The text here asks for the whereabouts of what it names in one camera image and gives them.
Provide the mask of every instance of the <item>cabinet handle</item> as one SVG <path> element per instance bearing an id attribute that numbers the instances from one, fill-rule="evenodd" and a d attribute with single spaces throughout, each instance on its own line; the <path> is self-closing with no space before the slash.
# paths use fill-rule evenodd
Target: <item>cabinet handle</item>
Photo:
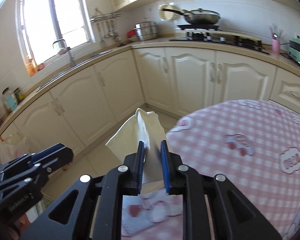
<path id="1" fill-rule="evenodd" d="M 100 73 L 100 72 L 98 72 L 98 79 L 99 79 L 99 82 L 101 83 L 101 85 L 102 85 L 103 87 L 105 87 L 105 86 L 106 86 L 106 84 L 105 84 L 105 81 L 103 80 L 103 78 L 102 78 L 102 76 L 101 76 L 101 73 Z"/>
<path id="2" fill-rule="evenodd" d="M 167 63 L 167 59 L 165 58 L 165 57 L 162 57 L 162 61 L 163 61 L 163 71 L 165 72 L 165 73 L 168 73 L 169 72 L 169 70 L 168 70 L 168 63 Z"/>
<path id="3" fill-rule="evenodd" d="M 214 82 L 214 68 L 215 68 L 215 65 L 213 62 L 210 63 L 210 81 L 213 83 Z"/>
<path id="4" fill-rule="evenodd" d="M 297 95 L 296 93 L 294 93 L 293 91 L 289 90 L 289 93 L 290 93 L 291 95 L 293 95 L 295 98 L 297 98 L 297 99 L 300 100 L 300 96 Z"/>
<path id="5" fill-rule="evenodd" d="M 62 104 L 60 104 L 60 102 L 59 102 L 59 99 L 58 99 L 58 98 L 56 98 L 56 101 L 57 101 L 57 104 L 58 104 L 59 108 L 60 108 L 60 109 L 61 109 L 61 111 L 64 113 L 64 112 L 65 112 L 65 110 L 63 109 L 63 106 L 62 106 Z"/>
<path id="6" fill-rule="evenodd" d="M 51 104 L 52 104 L 53 110 L 54 110 L 59 116 L 61 116 L 60 112 L 58 111 L 58 107 L 57 107 L 56 103 L 55 103 L 54 101 L 52 101 Z"/>
<path id="7" fill-rule="evenodd" d="M 218 64 L 217 72 L 218 72 L 217 83 L 220 84 L 221 83 L 221 72 L 222 72 L 222 64 L 220 64 L 220 63 Z"/>

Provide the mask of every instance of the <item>pan handle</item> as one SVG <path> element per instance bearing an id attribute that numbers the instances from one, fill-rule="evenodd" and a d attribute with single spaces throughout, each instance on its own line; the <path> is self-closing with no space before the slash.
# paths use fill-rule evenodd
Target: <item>pan handle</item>
<path id="1" fill-rule="evenodd" d="M 172 9 L 162 8 L 161 11 L 163 11 L 163 12 L 174 12 L 174 13 L 180 14 L 182 16 L 185 15 L 183 12 L 180 12 L 180 11 L 177 11 L 177 10 L 172 10 Z"/>

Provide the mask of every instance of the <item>frying pan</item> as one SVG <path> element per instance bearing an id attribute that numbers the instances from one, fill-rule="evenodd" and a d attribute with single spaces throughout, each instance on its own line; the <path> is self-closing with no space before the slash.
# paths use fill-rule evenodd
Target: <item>frying pan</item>
<path id="1" fill-rule="evenodd" d="M 216 24 L 220 20 L 220 14 L 215 11 L 203 10 L 201 8 L 197 10 L 172 10 L 162 8 L 161 11 L 164 12 L 173 12 L 184 16 L 185 20 L 190 24 Z"/>

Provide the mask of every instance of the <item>pink cup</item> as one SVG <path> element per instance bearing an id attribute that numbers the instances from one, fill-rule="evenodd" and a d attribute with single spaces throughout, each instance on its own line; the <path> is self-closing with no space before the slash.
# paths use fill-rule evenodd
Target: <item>pink cup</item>
<path id="1" fill-rule="evenodd" d="M 280 41 L 272 39 L 272 51 L 274 53 L 280 53 Z"/>

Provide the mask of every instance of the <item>plastic bag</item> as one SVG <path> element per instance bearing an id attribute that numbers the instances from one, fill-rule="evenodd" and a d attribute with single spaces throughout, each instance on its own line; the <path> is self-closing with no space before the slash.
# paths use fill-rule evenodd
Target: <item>plastic bag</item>
<path id="1" fill-rule="evenodd" d="M 29 145 L 26 138 L 18 133 L 8 136 L 0 147 L 0 157 L 2 163 L 12 161 L 24 154 L 29 154 Z"/>

